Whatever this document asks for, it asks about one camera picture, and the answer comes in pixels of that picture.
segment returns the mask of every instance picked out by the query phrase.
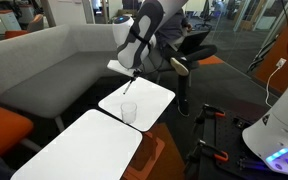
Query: gray sofa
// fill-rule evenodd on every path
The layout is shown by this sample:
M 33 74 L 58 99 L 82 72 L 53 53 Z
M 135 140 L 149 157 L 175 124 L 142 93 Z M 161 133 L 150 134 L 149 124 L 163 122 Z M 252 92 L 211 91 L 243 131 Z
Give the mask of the gray sofa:
M 62 25 L 0 41 L 0 103 L 55 119 L 116 59 L 111 25 Z

